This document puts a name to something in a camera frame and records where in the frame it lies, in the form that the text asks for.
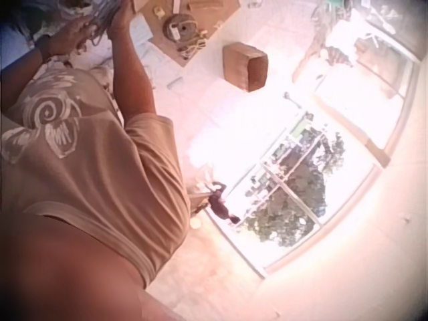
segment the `cardboard box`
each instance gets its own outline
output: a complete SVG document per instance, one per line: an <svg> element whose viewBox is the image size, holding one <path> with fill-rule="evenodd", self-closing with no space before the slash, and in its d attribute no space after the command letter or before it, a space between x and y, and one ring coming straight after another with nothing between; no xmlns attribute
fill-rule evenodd
<svg viewBox="0 0 428 321"><path fill-rule="evenodd" d="M246 92L265 86L268 66L268 55L255 47L237 42L223 48L225 80Z"/></svg>

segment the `window frame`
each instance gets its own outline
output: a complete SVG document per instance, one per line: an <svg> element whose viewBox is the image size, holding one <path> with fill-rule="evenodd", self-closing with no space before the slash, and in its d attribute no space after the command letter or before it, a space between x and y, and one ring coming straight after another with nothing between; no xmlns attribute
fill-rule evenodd
<svg viewBox="0 0 428 321"><path fill-rule="evenodd" d="M395 40L393 37L387 35L385 32L381 31L379 28L368 22L368 25L370 28L372 28L372 33L382 40L386 41L389 45L393 46L396 50L401 52L404 56L406 56L412 63L411 65L411 75L409 78L409 83L407 86L406 94L403 96L400 94L400 92L397 92L399 96L403 98L403 107L401 109L399 118L397 120L397 123L395 124L395 127L389 136L389 139L387 140L387 143L385 145L384 149L380 149L376 146L376 144L368 137L368 135L362 131L359 127L357 127L352 121L341 115L336 109L333 107L325 104L322 99L317 96L313 95L309 100L308 103L311 105L316 112L323 112L325 116L327 116L330 119L331 123L334 123L337 125L341 130L348 133L349 136L353 137L359 144L361 144L365 151L367 152L367 155L371 157L372 162L374 166L369 171L369 173L366 175L366 177L362 180L362 182L359 184L359 186L355 189L355 191L345 200L343 205L327 220L325 223L321 222L317 216L304 204L304 202L283 182L279 176L277 176L272 170L267 167L263 163L263 159L266 158L267 155L272 154L275 149L277 149L279 142L283 141L287 135L293 130L293 128L285 128L280 135L273 141L273 143L270 145L270 147L266 150L265 153L263 153L263 156L259 159L257 163L255 163L241 178L232 186L230 189L228 188L226 190L226 198L236 189L239 184L242 183L243 180L250 177L250 174L258 167L261 167L264 169L269 176L277 183L277 187L273 190L275 191L277 188L281 188L285 193L287 193L293 201L295 201L299 207L309 216L315 224L319 226L319 229L314 230L310 232L308 235L303 237L299 242L297 242L292 248L290 248L287 253L281 257L279 257L277 260L269 264L268 266L261 267L254 265L247 257L246 255L240 250L240 248L230 239L230 237L227 235L227 233L217 224L217 222L214 220L213 212L210 208L206 209L206 212L208 212L211 220L214 222L214 224L219 228L220 232L228 239L230 244L235 248L235 250L240 254L240 256L253 268L253 270L262 278L266 278L269 275L272 275L273 273L277 272L278 270L282 269L287 263L307 251L309 248L311 248L315 243L319 242L322 238L324 238L326 235L330 233L345 217L346 215L352 211L352 209L355 207L355 205L358 204L358 202L362 199L364 194L371 188L373 183L377 180L377 178L381 175L383 169L385 169L390 161L391 157L397 147L397 144L399 142L399 138L404 130L404 127L407 123L407 120L410 115L410 111L413 105L413 98L415 96L415 90L417 87L417 80L419 76L420 71L420 64L421 60L416 57L416 55L409 49L407 49L404 45L402 45L399 41ZM294 125L294 128L297 127L300 120L304 117L305 113L309 111L311 112L311 108L308 109L302 109L302 116L297 117L299 121ZM302 158L299 160L299 162L296 164L296 166L293 167L296 168L302 159L304 159L307 154L314 148L312 145L308 151L305 152L305 154L302 156ZM286 176L290 175L292 173L292 170L286 174ZM273 193L271 191L266 197L263 199L266 199Z"/></svg>

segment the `person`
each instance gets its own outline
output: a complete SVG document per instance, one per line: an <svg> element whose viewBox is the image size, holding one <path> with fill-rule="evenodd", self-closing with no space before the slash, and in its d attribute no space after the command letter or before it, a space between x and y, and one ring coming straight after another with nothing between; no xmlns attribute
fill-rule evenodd
<svg viewBox="0 0 428 321"><path fill-rule="evenodd" d="M190 209L173 124L156 114L130 38L133 15L122 0L107 31L124 126L88 72L31 81L90 37L88 17L1 71L2 320L182 320L145 291L184 242Z"/></svg>
<svg viewBox="0 0 428 321"><path fill-rule="evenodd" d="M208 198L208 203L210 204L214 214L221 219L230 219L233 224L238 224L241 219L238 216L229 214L229 210L221 198L227 186L220 182L213 182L213 185L219 187L218 189L211 190L212 194Z"/></svg>

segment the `tree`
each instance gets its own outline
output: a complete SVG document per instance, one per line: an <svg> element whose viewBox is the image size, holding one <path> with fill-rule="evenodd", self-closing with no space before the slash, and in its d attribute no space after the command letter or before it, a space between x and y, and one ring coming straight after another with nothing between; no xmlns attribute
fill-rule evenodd
<svg viewBox="0 0 428 321"><path fill-rule="evenodd" d="M300 142L302 147L294 148L281 162L281 167L286 171L293 168L319 134L321 132L313 130L305 133L304 141ZM342 166L344 151L344 141L339 133L335 134L333 140L322 136L286 181L287 186L317 217L326 213L325 177ZM281 188L243 222L243 226L254 232L260 241L274 241L283 247L296 244L313 230L314 225L313 220Z"/></svg>
<svg viewBox="0 0 428 321"><path fill-rule="evenodd" d="M314 222L293 202L288 194L277 189L244 226L253 231L260 241L274 241L279 246L290 247L309 234Z"/></svg>

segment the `dark skin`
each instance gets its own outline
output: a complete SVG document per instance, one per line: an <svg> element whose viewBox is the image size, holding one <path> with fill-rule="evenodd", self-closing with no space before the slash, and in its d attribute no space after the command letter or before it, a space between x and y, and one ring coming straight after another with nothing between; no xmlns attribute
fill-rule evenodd
<svg viewBox="0 0 428 321"><path fill-rule="evenodd" d="M122 0L108 30L114 95L125 122L137 114L156 114L150 80L129 34L133 16L130 0ZM90 35L87 21L72 21L54 35L50 54L69 54L84 43ZM16 103L41 65L41 52L33 49L1 72L2 111ZM23 320L183 321L143 290L144 280L131 263L66 222L0 213L0 249L0 294L16 298Z"/></svg>
<svg viewBox="0 0 428 321"><path fill-rule="evenodd" d="M214 214L221 219L230 219L233 224L238 224L241 220L238 217L229 214L229 210L223 204L223 200L221 198L227 186L220 182L213 182L213 185L220 186L220 188L213 191L211 196L208 198L208 202Z"/></svg>

